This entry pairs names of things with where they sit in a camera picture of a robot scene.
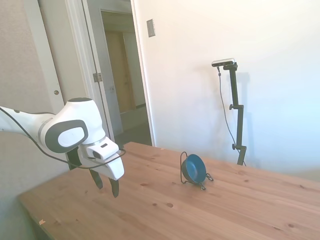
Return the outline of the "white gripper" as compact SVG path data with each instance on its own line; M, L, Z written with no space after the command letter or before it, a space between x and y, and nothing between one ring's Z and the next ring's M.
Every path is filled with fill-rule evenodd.
M84 167L88 167L92 179L100 190L103 182L99 174L109 178L111 191L114 198L119 196L119 179L124 175L124 165L117 148L90 146L80 146L78 153L80 162Z

